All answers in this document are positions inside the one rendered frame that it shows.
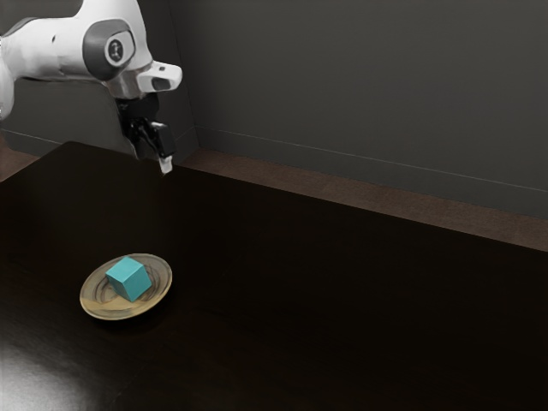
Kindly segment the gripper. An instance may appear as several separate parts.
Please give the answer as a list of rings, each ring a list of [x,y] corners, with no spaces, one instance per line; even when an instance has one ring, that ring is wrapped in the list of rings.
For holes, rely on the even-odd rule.
[[[156,93],[148,93],[142,98],[116,98],[116,107],[123,135],[130,141],[137,159],[153,158],[155,151],[149,144],[149,135],[153,133],[153,145],[158,155],[163,174],[173,170],[172,158],[176,152],[176,143],[166,124],[155,122],[159,111],[159,99]]]

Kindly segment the teal cube block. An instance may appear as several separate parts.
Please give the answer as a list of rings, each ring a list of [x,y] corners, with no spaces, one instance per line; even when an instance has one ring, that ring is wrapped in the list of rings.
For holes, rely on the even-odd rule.
[[[151,286],[146,268],[137,260],[123,257],[105,273],[115,292],[128,301],[136,301]]]

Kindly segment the beige round plate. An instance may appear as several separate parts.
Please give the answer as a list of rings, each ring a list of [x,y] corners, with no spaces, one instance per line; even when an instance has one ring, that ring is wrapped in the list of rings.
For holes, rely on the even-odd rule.
[[[123,257],[140,262],[152,281],[152,286],[133,302],[118,295],[105,275]],[[149,253],[133,253],[116,257],[95,269],[80,289],[80,304],[96,319],[130,319],[155,307],[166,296],[171,284],[172,270],[164,259]]]

